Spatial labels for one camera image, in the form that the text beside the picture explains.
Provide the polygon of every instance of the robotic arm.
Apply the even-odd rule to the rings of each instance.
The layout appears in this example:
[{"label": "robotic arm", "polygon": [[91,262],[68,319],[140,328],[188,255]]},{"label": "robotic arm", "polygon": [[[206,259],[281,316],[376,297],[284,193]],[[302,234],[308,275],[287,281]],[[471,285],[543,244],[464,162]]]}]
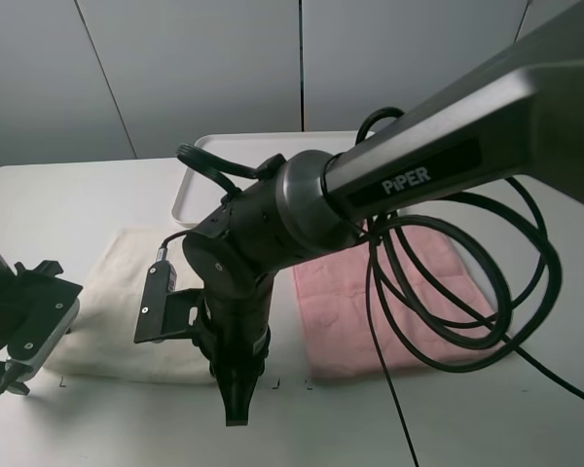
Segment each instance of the robotic arm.
[{"label": "robotic arm", "polygon": [[[251,169],[180,147],[178,158],[227,195],[182,233],[203,290],[173,291],[163,245],[134,341],[192,339],[228,425],[246,424],[279,270],[355,245],[364,219],[518,173],[584,203],[584,60],[575,58],[584,58],[584,2],[344,154],[305,151]],[[258,181],[241,192],[223,173]],[[190,307],[199,311],[187,326]]]}]

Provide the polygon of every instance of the white table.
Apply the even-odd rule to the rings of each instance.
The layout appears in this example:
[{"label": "white table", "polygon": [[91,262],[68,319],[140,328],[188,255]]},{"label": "white table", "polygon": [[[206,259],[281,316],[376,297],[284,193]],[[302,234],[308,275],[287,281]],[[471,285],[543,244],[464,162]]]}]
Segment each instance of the white table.
[{"label": "white table", "polygon": [[[28,267],[59,260],[64,278],[82,283],[114,231],[174,227],[169,210],[183,172],[175,160],[1,168],[0,251]],[[566,279],[555,311],[527,348],[584,389],[584,207],[538,183],[528,186]],[[503,183],[479,192],[521,206]],[[533,250],[501,221],[445,203],[419,210],[456,220],[483,239],[514,293],[528,279]],[[274,292],[271,355],[248,427],[224,426],[213,386],[68,377],[61,388],[58,377],[42,371],[30,381],[30,396],[0,399],[0,466],[412,465],[381,377],[307,390],[292,297],[284,271]],[[279,377],[280,388],[271,390]],[[423,467],[584,466],[584,403],[519,357],[475,374],[429,372],[395,384]]]}]

